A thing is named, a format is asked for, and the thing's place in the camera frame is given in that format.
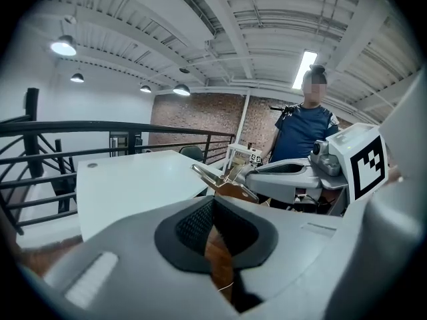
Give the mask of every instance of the pendant light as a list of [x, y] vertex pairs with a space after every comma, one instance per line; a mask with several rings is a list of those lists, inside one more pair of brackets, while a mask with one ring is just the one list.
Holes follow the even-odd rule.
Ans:
[[189, 96], [189, 87], [185, 84], [178, 84], [173, 88], [173, 92], [182, 96]]
[[51, 49], [62, 56], [74, 56], [77, 53], [77, 43], [72, 36], [62, 35], [51, 44]]
[[85, 79], [83, 78], [83, 75], [81, 73], [75, 73], [73, 76], [71, 76], [70, 81], [82, 83], [85, 81]]
[[143, 85], [139, 90], [144, 93], [151, 93], [151, 88], [148, 85]]

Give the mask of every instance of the white pole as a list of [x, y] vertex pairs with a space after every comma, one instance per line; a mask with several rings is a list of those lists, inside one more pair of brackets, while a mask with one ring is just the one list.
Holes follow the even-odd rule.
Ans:
[[246, 93], [245, 105], [243, 107], [242, 118], [240, 119], [238, 133], [236, 134], [236, 143], [240, 141], [240, 135], [242, 134], [243, 125], [245, 124], [246, 111], [248, 110], [249, 98], [251, 97], [251, 91], [248, 89]]

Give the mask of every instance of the hair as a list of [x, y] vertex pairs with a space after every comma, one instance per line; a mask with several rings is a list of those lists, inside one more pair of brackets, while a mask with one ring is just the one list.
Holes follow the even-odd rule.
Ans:
[[311, 79], [312, 84], [328, 84], [324, 72], [325, 68], [322, 65], [310, 65], [310, 70], [304, 75], [303, 82]]

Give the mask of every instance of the white table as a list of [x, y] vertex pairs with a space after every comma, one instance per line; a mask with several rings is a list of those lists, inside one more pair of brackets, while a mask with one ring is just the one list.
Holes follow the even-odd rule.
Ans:
[[219, 169], [175, 151], [79, 162], [77, 205], [83, 240], [124, 217], [195, 197], [207, 185], [190, 169], [194, 163], [221, 175]]
[[225, 174], [226, 169], [231, 167], [232, 160], [236, 151], [240, 153], [248, 154], [248, 155], [255, 154], [257, 156], [260, 156], [262, 152], [259, 149], [254, 149], [254, 148], [248, 149], [248, 146], [239, 145], [238, 143], [231, 143], [230, 145], [228, 145], [228, 148], [227, 148], [226, 162], [222, 167], [222, 174]]

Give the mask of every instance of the brown floor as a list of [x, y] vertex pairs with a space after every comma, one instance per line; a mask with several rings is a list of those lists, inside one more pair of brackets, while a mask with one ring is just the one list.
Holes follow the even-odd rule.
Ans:
[[[81, 237], [75, 237], [40, 249], [22, 251], [18, 254], [18, 260], [38, 274], [38, 276], [42, 277], [58, 259], [81, 242]], [[209, 234], [206, 243], [205, 257], [212, 264], [211, 278], [218, 289], [232, 283], [232, 257], [215, 227]], [[225, 288], [220, 291], [220, 293], [230, 301], [232, 286]]]

